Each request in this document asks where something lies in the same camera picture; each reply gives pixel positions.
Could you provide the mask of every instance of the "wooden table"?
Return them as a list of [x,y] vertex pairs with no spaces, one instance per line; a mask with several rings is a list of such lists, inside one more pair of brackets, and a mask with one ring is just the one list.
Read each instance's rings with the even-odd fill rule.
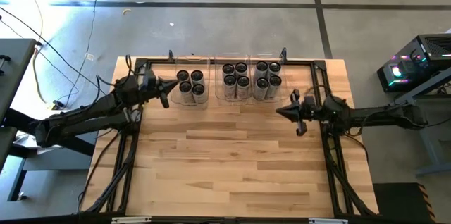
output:
[[[343,60],[326,60],[334,95],[352,95]],[[156,75],[174,78],[172,65],[153,65]],[[285,66],[288,89],[312,86],[306,66]],[[127,75],[119,58],[113,79]],[[254,106],[221,106],[215,97],[211,68],[206,110],[189,110],[159,100],[144,107],[126,214],[148,216],[332,217],[319,123],[296,125],[275,109],[289,100]],[[92,165],[114,136],[99,138]],[[96,169],[82,208],[94,203],[111,179],[118,140]],[[377,212],[364,150],[346,137],[342,150],[350,184]],[[120,201],[122,185],[116,203]],[[344,207],[341,187],[340,205]]]

